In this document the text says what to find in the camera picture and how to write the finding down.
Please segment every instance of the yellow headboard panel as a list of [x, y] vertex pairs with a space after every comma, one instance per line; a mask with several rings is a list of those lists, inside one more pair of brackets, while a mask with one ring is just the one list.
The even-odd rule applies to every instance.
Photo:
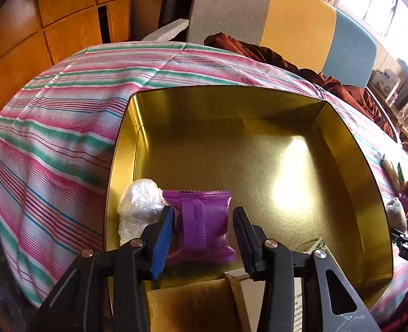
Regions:
[[270, 0], [259, 45], [299, 68], [321, 72], [336, 26], [336, 10], [322, 0]]

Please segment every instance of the silver rivet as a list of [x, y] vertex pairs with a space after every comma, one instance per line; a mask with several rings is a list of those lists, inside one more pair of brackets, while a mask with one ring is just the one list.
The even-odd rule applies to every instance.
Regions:
[[130, 241], [130, 246], [132, 247], [141, 247], [143, 245], [143, 240], [140, 238], [134, 238]]
[[91, 257], [93, 256], [93, 250], [92, 248], [86, 248], [85, 250], [81, 251], [81, 256], [83, 257]]
[[275, 239], [268, 239], [264, 242], [264, 245], [268, 248], [276, 248], [279, 246], [279, 242]]
[[324, 250], [315, 250], [315, 256], [317, 258], [325, 258], [327, 257], [327, 252], [325, 252]]

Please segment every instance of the window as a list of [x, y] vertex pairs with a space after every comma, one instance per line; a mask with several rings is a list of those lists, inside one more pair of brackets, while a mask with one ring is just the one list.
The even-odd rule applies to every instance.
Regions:
[[337, 0], [335, 5], [361, 24], [408, 71], [408, 7], [401, 0]]

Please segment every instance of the purple packet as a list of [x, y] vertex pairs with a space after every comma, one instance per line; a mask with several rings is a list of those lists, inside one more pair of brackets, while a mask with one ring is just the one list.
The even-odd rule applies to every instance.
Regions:
[[178, 246], [170, 249], [168, 264], [236, 260], [236, 251], [228, 245], [230, 192], [165, 190], [162, 196], [175, 209], [178, 234]]

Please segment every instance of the striped bed sheet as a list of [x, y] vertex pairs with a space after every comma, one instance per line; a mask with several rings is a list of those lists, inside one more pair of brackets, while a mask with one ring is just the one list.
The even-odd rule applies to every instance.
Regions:
[[[0, 235], [11, 271], [39, 307], [84, 248], [101, 250], [107, 184], [129, 97], [156, 88], [242, 85], [325, 99], [364, 152], [384, 202], [395, 194], [380, 168], [383, 154], [408, 156], [352, 107], [279, 68], [201, 45], [118, 43], [89, 47], [24, 86], [0, 112]], [[386, 320], [408, 291], [408, 262], [372, 309]]]

